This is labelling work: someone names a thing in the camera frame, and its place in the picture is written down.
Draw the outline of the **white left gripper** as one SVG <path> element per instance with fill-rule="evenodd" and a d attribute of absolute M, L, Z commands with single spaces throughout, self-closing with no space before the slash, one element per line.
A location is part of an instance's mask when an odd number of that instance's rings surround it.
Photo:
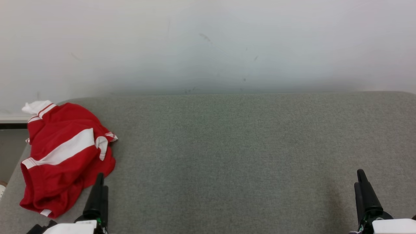
<path fill-rule="evenodd" d="M 51 225 L 43 234 L 108 234 L 109 188 L 104 186 L 104 174 L 98 173 L 83 210 L 74 223 Z"/>

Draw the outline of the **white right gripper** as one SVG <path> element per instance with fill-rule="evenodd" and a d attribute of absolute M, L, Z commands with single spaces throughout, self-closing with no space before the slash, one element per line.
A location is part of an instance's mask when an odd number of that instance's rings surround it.
<path fill-rule="evenodd" d="M 394 219 L 384 211 L 363 169 L 357 170 L 355 202 L 358 230 L 350 234 L 415 234 L 416 216 Z"/>

